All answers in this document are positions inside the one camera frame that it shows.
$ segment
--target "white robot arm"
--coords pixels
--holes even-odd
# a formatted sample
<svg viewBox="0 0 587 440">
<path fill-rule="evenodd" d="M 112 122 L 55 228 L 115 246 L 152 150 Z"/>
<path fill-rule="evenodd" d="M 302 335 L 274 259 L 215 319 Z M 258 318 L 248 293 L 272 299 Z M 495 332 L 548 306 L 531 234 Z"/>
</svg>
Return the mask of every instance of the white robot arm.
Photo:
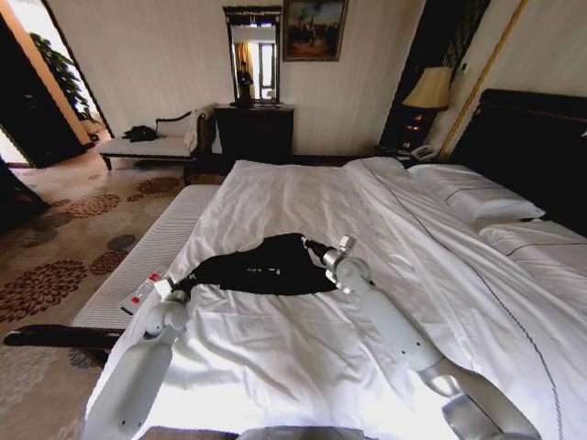
<svg viewBox="0 0 587 440">
<path fill-rule="evenodd" d="M 460 439 L 540 438 L 489 380 L 446 358 L 412 316 L 373 284 L 365 261 L 348 255 L 354 239 L 344 236 L 338 248 L 309 239 L 304 243 L 337 287 L 359 295 L 363 312 L 389 349 L 403 357 L 429 388 L 450 398 L 443 413 Z M 185 329 L 189 294 L 175 290 L 150 312 L 142 340 L 125 352 L 88 413 L 83 440 L 130 439 L 145 423 L 171 364 L 172 345 Z M 255 433 L 247 432 L 247 438 L 255 438 Z"/>
<path fill-rule="evenodd" d="M 356 292 L 363 312 L 384 342 L 433 391 L 449 397 L 443 407 L 447 423 L 467 440 L 502 438 L 539 439 L 534 426 L 489 380 L 446 358 L 426 331 L 394 300 L 371 281 L 365 261 L 349 257 L 352 237 L 342 237 L 338 249 L 312 240 L 305 246 L 327 267 L 327 276 L 344 292 Z"/>
</svg>

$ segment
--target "floral rug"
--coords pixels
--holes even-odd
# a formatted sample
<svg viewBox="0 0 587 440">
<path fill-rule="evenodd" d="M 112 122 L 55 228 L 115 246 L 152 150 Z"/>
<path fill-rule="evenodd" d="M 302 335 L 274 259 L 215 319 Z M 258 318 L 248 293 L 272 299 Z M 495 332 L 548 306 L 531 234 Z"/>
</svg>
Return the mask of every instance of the floral rug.
<svg viewBox="0 0 587 440">
<path fill-rule="evenodd" d="M 181 165 L 113 159 L 113 167 L 89 150 L 44 170 L 13 170 L 51 208 L 0 236 L 1 337 L 23 325 L 68 324 L 183 188 Z M 75 350 L 0 346 L 0 436 L 82 438 L 99 373 Z M 151 429 L 145 438 L 223 435 Z"/>
</svg>

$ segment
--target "bed bench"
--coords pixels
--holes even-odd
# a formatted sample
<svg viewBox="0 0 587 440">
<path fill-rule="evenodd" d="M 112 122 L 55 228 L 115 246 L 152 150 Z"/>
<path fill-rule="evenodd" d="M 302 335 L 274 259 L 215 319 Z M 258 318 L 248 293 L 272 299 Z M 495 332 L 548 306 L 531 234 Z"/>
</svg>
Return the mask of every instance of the bed bench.
<svg viewBox="0 0 587 440">
<path fill-rule="evenodd" d="M 131 316 L 118 304 L 158 267 L 169 267 L 192 234 L 219 185 L 184 188 L 128 256 L 75 316 L 71 325 L 27 325 L 6 335 L 8 346 L 74 347 L 100 365 Z"/>
<path fill-rule="evenodd" d="M 183 180 L 187 186 L 190 184 L 191 165 L 201 160 L 204 156 L 209 155 L 212 151 L 212 144 L 216 138 L 215 107 L 215 104 L 211 104 L 197 111 L 197 129 L 195 131 L 193 148 L 186 147 L 183 138 L 185 133 L 183 133 L 177 134 L 176 136 L 158 137 L 154 140 L 143 142 L 130 142 L 129 139 L 115 137 L 99 145 L 97 151 L 109 171 L 112 170 L 111 158 L 185 162 L 183 167 Z M 189 117 L 191 113 L 188 112 L 185 115 L 172 119 L 157 119 L 155 122 L 158 133 L 160 132 L 160 124 L 181 121 Z"/>
</svg>

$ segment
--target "painting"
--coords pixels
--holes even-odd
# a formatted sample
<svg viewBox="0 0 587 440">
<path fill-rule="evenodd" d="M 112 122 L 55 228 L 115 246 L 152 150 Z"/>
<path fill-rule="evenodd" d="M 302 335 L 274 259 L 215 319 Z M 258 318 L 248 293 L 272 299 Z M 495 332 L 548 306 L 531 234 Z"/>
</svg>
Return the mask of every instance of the painting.
<svg viewBox="0 0 587 440">
<path fill-rule="evenodd" d="M 338 61 L 349 0 L 285 0 L 284 61 Z"/>
</svg>

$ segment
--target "table lamp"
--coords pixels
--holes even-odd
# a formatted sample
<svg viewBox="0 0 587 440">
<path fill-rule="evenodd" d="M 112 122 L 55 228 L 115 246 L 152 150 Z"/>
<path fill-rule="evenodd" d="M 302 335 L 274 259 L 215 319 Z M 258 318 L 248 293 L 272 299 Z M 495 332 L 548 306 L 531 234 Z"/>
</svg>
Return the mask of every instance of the table lamp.
<svg viewBox="0 0 587 440">
<path fill-rule="evenodd" d="M 412 92 L 402 101 L 403 105 L 419 110 L 414 120 L 405 126 L 414 135 L 408 136 L 409 140 L 403 144 L 404 149 L 419 147 L 426 138 L 426 128 L 432 124 L 433 116 L 449 108 L 451 75 L 451 67 L 426 67 Z"/>
</svg>

